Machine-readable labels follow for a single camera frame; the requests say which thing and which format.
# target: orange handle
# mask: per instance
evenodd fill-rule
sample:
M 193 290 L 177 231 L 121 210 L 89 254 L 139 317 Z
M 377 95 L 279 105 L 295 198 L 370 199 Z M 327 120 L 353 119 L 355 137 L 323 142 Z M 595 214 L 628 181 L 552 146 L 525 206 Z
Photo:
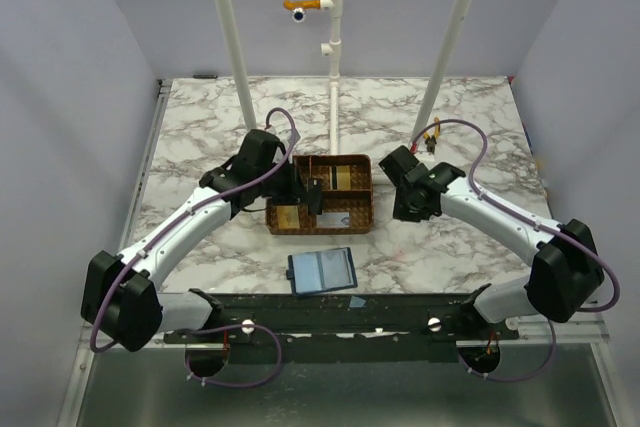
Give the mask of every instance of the orange handle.
M 291 2 L 290 0 L 285 0 L 282 5 L 287 10 L 297 9 L 298 7 L 303 8 L 304 10 L 309 9 L 318 9 L 320 10 L 320 0 L 298 0 L 296 2 Z

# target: gray wall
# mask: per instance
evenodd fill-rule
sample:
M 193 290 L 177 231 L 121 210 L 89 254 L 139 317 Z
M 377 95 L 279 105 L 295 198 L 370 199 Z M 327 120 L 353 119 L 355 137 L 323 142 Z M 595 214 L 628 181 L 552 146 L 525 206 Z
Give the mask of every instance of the gray wall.
M 87 262 L 116 247 L 157 85 L 115 0 L 0 12 L 0 425 L 47 426 Z
M 559 0 L 514 89 L 554 213 L 592 227 L 622 282 L 622 300 L 606 318 L 640 419 L 638 72 L 638 0 Z
M 250 74 L 328 73 L 330 19 L 290 20 L 283 0 L 234 0 Z M 511 75 L 557 0 L 475 0 L 449 75 Z M 158 77 L 229 74 L 213 0 L 117 0 Z M 427 75 L 453 0 L 345 0 L 346 75 Z

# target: white marble surface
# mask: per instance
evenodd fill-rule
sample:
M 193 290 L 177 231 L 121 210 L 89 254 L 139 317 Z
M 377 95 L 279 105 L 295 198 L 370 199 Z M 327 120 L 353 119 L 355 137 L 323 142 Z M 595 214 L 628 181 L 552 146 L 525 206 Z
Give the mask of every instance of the white marble surface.
M 368 154 L 379 173 L 377 162 L 406 143 L 426 84 L 424 79 L 343 79 L 341 153 Z M 256 78 L 251 90 L 259 124 L 264 125 L 271 108 L 284 107 L 302 135 L 297 152 L 327 153 L 326 78 Z M 477 179 L 521 207 L 549 215 L 505 78 L 446 80 L 434 115 L 477 123 L 491 143 Z M 286 120 L 278 116 L 274 123 L 286 135 Z M 135 238 L 179 207 L 203 172 L 237 150 L 244 132 L 232 81 L 174 81 Z M 447 161 L 468 170 L 479 148 L 474 131 L 447 125 L 435 159 L 425 160 Z M 375 226 L 367 235 L 272 236 L 264 225 L 264 213 L 242 213 L 201 242 L 169 276 L 163 290 L 290 292 L 284 276 L 289 254 L 338 246 L 353 251 L 359 283 L 353 292 L 470 292 L 486 282 L 527 272 L 515 255 L 455 219 L 442 216 L 422 224 L 393 220 L 392 188 L 380 185 L 374 190 Z

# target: cable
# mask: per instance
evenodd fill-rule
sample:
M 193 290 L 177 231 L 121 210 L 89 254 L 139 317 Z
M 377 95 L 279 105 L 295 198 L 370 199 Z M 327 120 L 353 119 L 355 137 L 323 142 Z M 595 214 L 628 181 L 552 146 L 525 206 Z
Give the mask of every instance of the cable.
M 197 210 L 200 210 L 201 208 L 203 208 L 203 207 L 205 207 L 205 206 L 207 206 L 207 205 L 209 205 L 209 204 L 211 204 L 213 202 L 216 202 L 216 201 L 218 201 L 220 199 L 224 199 L 224 198 L 229 197 L 231 195 L 237 194 L 237 193 L 242 192 L 244 190 L 250 189 L 251 187 L 253 187 L 255 185 L 258 185 L 261 182 L 264 182 L 266 179 L 268 179 L 273 174 L 275 174 L 288 161 L 289 156 L 293 152 L 293 148 L 295 147 L 296 143 L 300 140 L 300 134 L 296 130 L 296 123 L 293 120 L 293 117 L 291 117 L 291 114 L 289 114 L 289 112 L 287 112 L 286 110 L 284 110 L 284 109 L 282 109 L 280 107 L 276 107 L 275 109 L 271 109 L 269 111 L 269 113 L 267 114 L 267 128 L 269 128 L 269 120 L 271 119 L 271 116 L 276 112 L 280 112 L 280 113 L 284 114 L 284 116 L 289 121 L 289 124 L 291 125 L 291 138 L 289 140 L 289 147 L 287 148 L 286 155 L 284 155 L 282 157 L 282 159 L 280 159 L 280 161 L 276 165 L 274 165 L 267 173 L 261 175 L 257 179 L 254 179 L 251 182 L 247 182 L 246 184 L 243 184 L 243 185 L 240 185 L 240 186 L 235 187 L 233 189 L 227 190 L 225 192 L 213 195 L 211 197 L 208 197 L 208 198 L 198 202 L 197 204 L 195 204 L 193 206 L 193 211 L 194 212 L 197 211 Z M 189 216 L 190 216 L 189 212 L 187 212 L 187 211 L 182 212 L 172 222 L 170 222 L 164 229 L 162 229 L 151 240 L 149 240 L 149 242 L 147 242 L 147 244 L 142 248 L 142 251 L 149 252 L 169 232 L 171 232 L 178 224 L 180 224 L 184 219 L 186 219 Z M 91 348 L 92 352 L 94 352 L 96 354 L 101 354 L 103 352 L 106 352 L 107 350 L 109 350 L 111 347 L 113 347 L 116 344 L 116 341 L 112 340 L 111 342 L 109 342 L 109 343 L 107 343 L 107 344 L 105 344 L 103 346 L 98 346 L 97 345 L 97 339 L 98 339 L 98 333 L 100 331 L 100 325 L 102 324 L 104 316 L 105 316 L 105 314 L 107 312 L 107 308 L 109 307 L 109 304 L 111 303 L 111 299 L 113 298 L 114 294 L 116 293 L 116 290 L 118 289 L 118 287 L 120 286 L 120 284 L 122 283 L 122 281 L 124 280 L 126 275 L 129 273 L 129 271 L 141 259 L 142 259 L 142 257 L 140 257 L 138 254 L 133 256 L 131 258 L 131 260 L 127 263 L 127 265 L 124 266 L 124 268 L 120 271 L 120 273 L 113 280 L 113 283 L 111 284 L 111 286 L 109 287 L 109 290 L 107 291 L 106 295 L 104 296 L 104 299 L 102 300 L 102 303 L 100 304 L 100 308 L 98 309 L 98 314 L 96 315 L 96 319 L 93 322 L 93 328 L 91 329 L 91 336 L 89 337 L 89 347 Z
M 250 326 L 251 328 L 254 329 L 258 329 L 261 330 L 263 332 L 266 332 L 267 334 L 269 334 L 269 336 L 273 339 L 273 341 L 276 344 L 276 349 L 278 351 L 278 356 L 276 358 L 276 363 L 275 366 L 273 367 L 273 370 L 271 372 L 269 372 L 269 374 L 264 377 L 263 379 L 260 380 L 256 380 L 254 382 L 246 382 L 246 383 L 242 383 L 242 384 L 235 384 L 232 382 L 223 382 L 221 380 L 215 380 L 212 379 L 211 377 L 198 377 L 197 375 L 195 375 L 192 370 L 191 370 L 191 364 L 190 364 L 190 359 L 187 357 L 186 361 L 185 361 L 185 366 L 187 367 L 187 370 L 189 371 L 189 376 L 187 377 L 187 380 L 190 380 L 191 378 L 197 379 L 199 381 L 202 382 L 202 386 L 204 387 L 204 384 L 211 384 L 211 385 L 217 385 L 219 387 L 227 387 L 230 389 L 252 389 L 254 387 L 260 387 L 261 385 L 264 385 L 268 382 L 271 382 L 273 379 L 276 378 L 276 376 L 280 373 L 280 371 L 282 370 L 282 344 L 280 344 L 280 340 L 278 339 L 278 337 L 276 336 L 276 334 L 273 333 L 272 330 L 262 326 L 262 325 L 257 325 L 257 324 L 251 324 Z M 190 334 L 194 334 L 194 335 L 209 335 L 209 334 L 217 334 L 220 332 L 228 332 L 230 330 L 238 330 L 238 329 L 243 329 L 243 328 L 247 328 L 246 325 L 242 325 L 242 324 L 235 324 L 235 325 L 225 325 L 224 327 L 217 327 L 215 329 L 207 329 L 207 330 L 197 330 L 197 331 L 192 331 L 189 332 Z
M 549 330 L 551 331 L 551 346 L 549 347 L 549 353 L 547 354 L 547 358 L 544 359 L 544 362 L 542 362 L 542 365 L 540 365 L 540 367 L 538 367 L 536 370 L 529 372 L 528 374 L 517 376 L 517 377 L 495 377 L 489 374 L 483 374 L 476 370 L 473 370 L 471 367 L 469 367 L 469 364 L 465 362 L 465 360 L 462 358 L 462 355 L 460 355 L 459 352 L 458 352 L 458 360 L 463 366 L 466 367 L 467 373 L 474 375 L 475 377 L 478 377 L 483 380 L 489 380 L 491 382 L 512 383 L 512 382 L 523 382 L 525 380 L 532 379 L 542 374 L 549 367 L 551 367 L 551 361 L 556 355 L 556 348 L 557 348 L 556 329 L 553 327 L 553 323 L 549 319 L 547 319 L 547 322 L 549 322 Z
M 606 304 L 600 305 L 597 307 L 582 307 L 578 309 L 578 312 L 604 312 L 606 310 L 611 309 L 614 305 L 616 305 L 620 300 L 620 282 L 618 281 L 616 274 L 613 272 L 613 269 L 609 266 L 609 264 L 607 264 L 604 261 L 604 259 L 602 259 L 598 254 L 595 254 L 594 252 L 589 250 L 580 242 L 572 239 L 565 233 L 560 232 L 557 229 L 547 227 L 546 225 L 538 224 L 536 221 L 530 219 L 529 217 L 526 217 L 520 214 L 519 212 L 516 212 L 515 210 L 507 207 L 506 205 L 501 204 L 499 201 L 491 198 L 491 196 L 487 195 L 486 192 L 483 192 L 480 189 L 480 187 L 478 187 L 474 179 L 474 176 L 475 176 L 476 169 L 478 168 L 478 165 L 480 165 L 480 162 L 482 162 L 482 159 L 484 158 L 484 156 L 487 153 L 487 150 L 489 149 L 489 139 L 487 138 L 487 134 L 485 134 L 482 131 L 482 129 L 478 127 L 476 124 L 469 122 L 467 120 L 445 119 L 445 120 L 440 120 L 438 123 L 466 125 L 467 127 L 471 127 L 473 130 L 478 132 L 480 134 L 480 137 L 482 137 L 482 150 L 480 151 L 480 154 L 478 155 L 476 160 L 473 162 L 473 164 L 471 164 L 471 168 L 469 169 L 469 185 L 477 195 L 482 196 L 482 199 L 486 200 L 487 203 L 491 204 L 492 206 L 504 212 L 505 214 L 510 215 L 511 217 L 519 220 L 520 222 L 530 225 L 531 227 L 541 230 L 542 232 L 545 232 L 547 234 L 554 235 L 561 238 L 562 240 L 564 240 L 568 244 L 571 244 L 573 247 L 580 250 L 580 252 L 582 252 L 583 254 L 587 255 L 588 257 L 596 261 L 598 264 L 600 264 L 602 269 L 607 273 L 607 275 L 609 276 L 609 279 L 611 280 L 611 284 L 613 285 L 613 295 L 611 296 L 611 300 L 609 300 L 609 302 L 607 302 Z M 427 127 L 425 127 L 424 129 L 422 129 L 422 131 L 420 131 L 420 133 L 413 139 L 412 144 L 416 145 L 418 140 L 422 137 L 422 134 L 424 134 L 430 128 L 435 127 L 436 125 L 437 125 L 436 123 L 432 123 Z

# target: purple cable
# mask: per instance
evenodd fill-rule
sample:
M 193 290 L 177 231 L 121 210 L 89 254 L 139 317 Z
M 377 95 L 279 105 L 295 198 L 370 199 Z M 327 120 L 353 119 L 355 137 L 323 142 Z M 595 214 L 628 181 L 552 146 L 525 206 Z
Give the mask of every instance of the purple cable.
M 187 377 L 187 380 L 193 377 L 194 379 L 197 379 L 201 382 L 211 384 L 211 385 L 217 385 L 219 387 L 227 387 L 229 389 L 253 389 L 254 387 L 260 387 L 261 385 L 264 385 L 268 382 L 271 382 L 273 379 L 275 379 L 276 376 L 282 370 L 282 344 L 280 344 L 280 340 L 278 340 L 278 337 L 276 336 L 276 334 L 273 333 L 272 330 L 257 324 L 252 324 L 252 325 L 235 324 L 235 325 L 225 325 L 223 327 L 217 327 L 215 329 L 192 331 L 190 332 L 190 334 L 194 334 L 194 335 L 218 334 L 220 332 L 227 332 L 229 330 L 237 330 L 237 329 L 243 329 L 247 327 L 266 332 L 267 334 L 269 334 L 269 336 L 273 339 L 273 341 L 276 344 L 276 349 L 278 350 L 278 357 L 276 358 L 275 366 L 273 367 L 273 370 L 269 372 L 269 375 L 267 375 L 266 377 L 260 380 L 256 380 L 254 382 L 245 382 L 242 384 L 235 384 L 232 382 L 222 382 L 220 380 L 212 379 L 211 377 L 198 377 L 192 372 L 190 359 L 187 357 L 185 362 L 185 366 L 189 371 L 189 377 Z
M 491 204 L 492 206 L 494 206 L 498 210 L 506 213 L 507 215 L 510 215 L 510 216 L 514 217 L 515 219 L 518 219 L 519 221 L 524 222 L 525 224 L 530 225 L 530 226 L 532 226 L 532 227 L 534 227 L 536 229 L 539 229 L 539 230 L 541 230 L 543 232 L 546 232 L 547 234 L 558 236 L 559 238 L 561 238 L 565 242 L 568 242 L 569 244 L 571 244 L 572 246 L 574 246 L 575 248 L 580 250 L 585 255 L 587 255 L 590 258 L 592 258 L 593 260 L 595 260 L 598 264 L 600 264 L 602 269 L 607 273 L 607 275 L 609 276 L 609 279 L 611 279 L 611 283 L 613 285 L 613 295 L 611 297 L 611 300 L 609 302 L 607 302 L 606 304 L 604 304 L 604 305 L 601 305 L 601 306 L 598 306 L 598 307 L 583 307 L 581 309 L 578 309 L 578 311 L 579 312 L 604 312 L 605 310 L 609 310 L 614 305 L 616 305 L 618 303 L 618 300 L 620 300 L 620 282 L 618 281 L 618 278 L 616 277 L 615 273 L 613 272 L 613 269 L 611 267 L 609 267 L 609 265 L 602 258 L 600 258 L 600 256 L 598 256 L 597 254 L 591 252 L 591 250 L 586 248 L 580 242 L 572 239 L 568 235 L 560 232 L 559 230 L 552 229 L 551 227 L 547 227 L 545 225 L 538 225 L 537 222 L 531 220 L 529 217 L 525 217 L 524 215 L 521 215 L 519 212 L 516 212 L 513 209 L 507 207 L 506 205 L 501 204 L 499 201 L 497 201 L 497 200 L 491 198 L 489 195 L 487 195 L 486 192 L 483 193 L 482 190 L 480 189 L 480 187 L 478 187 L 478 185 L 475 182 L 474 175 L 475 175 L 476 169 L 478 168 L 478 165 L 480 165 L 480 162 L 482 162 L 482 159 L 486 155 L 487 150 L 489 150 L 489 139 L 487 138 L 487 134 L 485 134 L 480 127 L 478 127 L 476 124 L 474 124 L 472 122 L 469 122 L 467 120 L 462 120 L 462 119 L 440 120 L 439 122 L 434 122 L 434 123 L 426 126 L 424 129 L 422 129 L 420 131 L 420 133 L 412 140 L 411 143 L 413 145 L 416 145 L 417 142 L 418 142 L 418 139 L 420 139 L 427 130 L 429 130 L 429 129 L 433 128 L 433 127 L 436 127 L 436 125 L 438 125 L 438 124 L 461 124 L 461 125 L 466 125 L 467 127 L 471 127 L 473 130 L 478 132 L 480 134 L 480 137 L 482 137 L 482 149 L 480 151 L 480 154 L 478 155 L 476 160 L 474 160 L 473 164 L 471 164 L 471 168 L 469 169 L 469 185 L 471 186 L 473 191 L 476 193 L 476 195 L 482 195 L 482 199 L 483 200 L 486 200 L 489 204 Z M 549 368 L 549 366 L 551 365 L 551 361 L 553 360 L 553 357 L 555 356 L 555 352 L 556 352 L 556 332 L 555 332 L 555 329 L 553 328 L 553 324 L 551 323 L 551 321 L 549 321 L 549 327 L 551 329 L 551 348 L 549 350 L 549 355 L 545 359 L 544 363 L 538 369 L 536 369 L 534 372 L 531 372 L 530 374 L 527 374 L 527 375 L 524 375 L 524 376 L 521 376 L 521 377 L 514 377 L 512 379 L 500 378 L 500 377 L 498 377 L 498 378 L 489 377 L 489 376 L 485 376 L 484 374 L 481 374 L 480 372 L 476 372 L 476 371 L 473 371 L 473 370 L 470 373 L 472 373 L 473 375 L 475 375 L 477 377 L 481 377 L 481 378 L 487 379 L 487 380 L 493 380 L 495 382 L 519 382 L 519 381 L 531 379 L 531 378 L 541 374 L 542 372 L 544 372 L 545 370 L 547 370 Z M 462 357 L 460 357 L 460 360 L 463 363 L 463 365 L 465 365 L 469 369 L 469 366 L 464 362 Z
M 196 205 L 193 206 L 194 211 L 199 210 L 202 207 L 205 207 L 209 204 L 212 204 L 217 200 L 224 199 L 230 195 L 237 194 L 239 192 L 242 192 L 243 190 L 250 189 L 251 187 L 258 185 L 259 183 L 264 182 L 273 174 L 275 174 L 287 162 L 287 160 L 289 159 L 289 156 L 293 152 L 293 148 L 295 147 L 296 143 L 300 140 L 300 134 L 296 130 L 296 123 L 293 120 L 293 117 L 291 117 L 291 114 L 289 114 L 289 112 L 287 112 L 286 110 L 280 107 L 271 109 L 267 114 L 267 128 L 269 127 L 269 120 L 271 119 L 271 116 L 276 112 L 280 112 L 284 114 L 287 120 L 289 121 L 289 124 L 291 125 L 291 138 L 289 140 L 289 147 L 287 148 L 287 151 L 285 152 L 285 155 L 282 157 L 282 159 L 280 159 L 280 161 L 276 165 L 274 165 L 271 170 L 261 175 L 257 179 L 254 179 L 251 182 L 247 182 L 246 184 L 243 184 L 239 187 L 227 190 L 226 192 L 222 192 L 220 194 L 213 195 L 207 199 L 204 199 L 201 202 L 198 202 Z M 180 222 L 182 222 L 187 217 L 189 217 L 189 213 L 185 211 L 182 214 L 180 214 L 178 217 L 173 219 L 171 223 L 169 223 L 164 229 L 158 232 L 158 234 L 156 234 L 149 242 L 147 242 L 147 244 L 142 248 L 142 250 L 144 252 L 149 252 L 158 242 L 160 242 L 169 232 L 171 232 Z M 102 304 L 100 304 L 100 308 L 98 309 L 98 314 L 96 315 L 96 319 L 93 322 L 93 328 L 91 329 L 91 336 L 89 337 L 89 347 L 91 348 L 91 351 L 96 354 L 101 354 L 103 352 L 106 352 L 116 344 L 115 341 L 111 341 L 103 346 L 98 346 L 97 345 L 98 332 L 100 331 L 100 325 L 102 324 L 102 321 L 107 312 L 107 309 L 109 308 L 109 304 L 111 303 L 111 299 L 116 293 L 118 286 L 122 283 L 122 281 L 124 280 L 126 275 L 129 273 L 129 271 L 140 260 L 141 260 L 141 257 L 138 254 L 136 254 L 131 258 L 131 260 L 127 263 L 127 265 L 124 266 L 124 268 L 113 280 L 113 283 L 109 287 L 109 290 L 107 290 L 107 293 L 104 296 L 104 299 L 102 300 Z
M 557 345 L 556 329 L 553 327 L 553 323 L 551 323 L 550 320 L 547 319 L 547 321 L 549 322 L 549 330 L 551 331 L 551 346 L 549 347 L 549 353 L 547 354 L 547 358 L 544 359 L 544 362 L 542 363 L 542 365 L 538 367 L 536 370 L 529 372 L 528 374 L 521 375 L 519 377 L 495 377 L 491 375 L 485 375 L 476 370 L 473 370 L 471 367 L 469 367 L 469 364 L 465 362 L 465 360 L 462 358 L 460 353 L 458 353 L 458 360 L 462 365 L 464 365 L 467 368 L 467 372 L 469 374 L 474 375 L 483 380 L 489 380 L 491 382 L 512 383 L 512 382 L 523 382 L 525 380 L 533 379 L 534 377 L 542 374 L 549 367 L 551 367 L 551 361 L 553 360 L 553 357 L 556 355 L 556 345 Z

